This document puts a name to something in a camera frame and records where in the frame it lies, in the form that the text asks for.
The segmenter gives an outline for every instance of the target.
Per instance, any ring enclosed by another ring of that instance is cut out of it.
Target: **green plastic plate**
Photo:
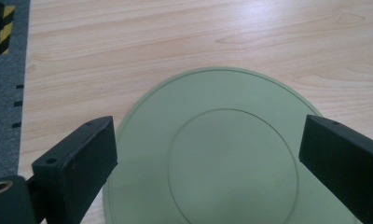
[[[297,158],[308,114],[320,115],[256,72],[203,68],[166,80],[117,130],[106,222],[356,223]]]

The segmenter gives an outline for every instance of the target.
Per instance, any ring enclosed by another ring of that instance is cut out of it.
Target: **gray carpet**
[[[0,1],[15,6],[9,54],[0,55],[0,177],[18,172],[21,111],[30,1]]]

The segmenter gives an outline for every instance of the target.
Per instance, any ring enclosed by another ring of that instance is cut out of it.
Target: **wooden table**
[[[116,126],[203,66],[274,77],[373,139],[373,0],[32,0],[20,174],[87,120]],[[99,194],[83,223],[104,223]]]

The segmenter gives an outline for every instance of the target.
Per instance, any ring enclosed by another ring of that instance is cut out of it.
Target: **black and yellow hazard tape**
[[[15,6],[0,4],[0,54],[9,53],[9,39],[12,32]]]

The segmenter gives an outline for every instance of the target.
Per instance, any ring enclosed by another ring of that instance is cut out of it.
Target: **light wood grain surface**
[[[373,0],[32,0],[20,174],[80,124],[203,66],[274,77],[373,139]],[[83,223],[104,223],[99,194]]]

